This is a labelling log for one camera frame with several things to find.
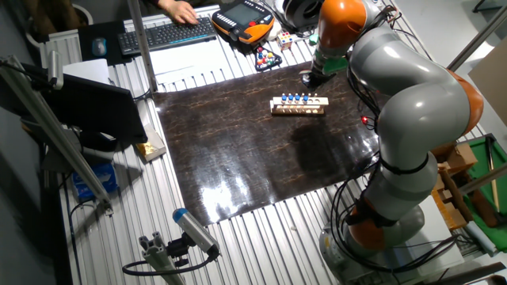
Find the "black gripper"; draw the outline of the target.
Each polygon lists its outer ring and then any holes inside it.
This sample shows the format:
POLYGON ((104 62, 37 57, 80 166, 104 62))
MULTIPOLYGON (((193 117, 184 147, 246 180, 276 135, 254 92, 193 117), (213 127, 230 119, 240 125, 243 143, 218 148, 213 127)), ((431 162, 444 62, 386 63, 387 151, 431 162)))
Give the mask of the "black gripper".
POLYGON ((301 82, 310 90, 315 90, 319 86, 328 82, 336 74, 324 74, 318 67, 312 66, 308 70, 301 71, 301 82))

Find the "operator bare hand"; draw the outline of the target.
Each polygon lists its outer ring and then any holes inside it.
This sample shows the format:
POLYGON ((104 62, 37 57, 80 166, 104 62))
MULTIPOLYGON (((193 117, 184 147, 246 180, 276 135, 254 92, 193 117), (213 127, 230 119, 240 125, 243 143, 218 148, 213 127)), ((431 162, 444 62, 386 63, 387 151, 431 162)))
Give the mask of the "operator bare hand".
POLYGON ((195 10, 185 1, 158 0, 158 7, 178 23, 196 25, 198 22, 195 10))

